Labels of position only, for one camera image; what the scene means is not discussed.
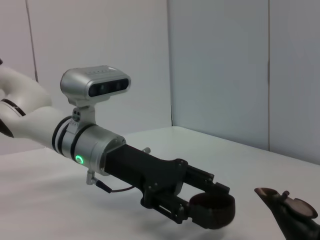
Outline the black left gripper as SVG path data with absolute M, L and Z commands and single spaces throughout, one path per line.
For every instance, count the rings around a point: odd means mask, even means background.
M 177 224 L 190 216 L 189 202 L 177 195 L 183 182 L 207 196 L 228 196 L 230 188 L 216 182 L 214 175 L 177 158 L 163 160 L 123 145 L 105 157 L 104 171 L 142 192 L 141 205 L 152 208 Z

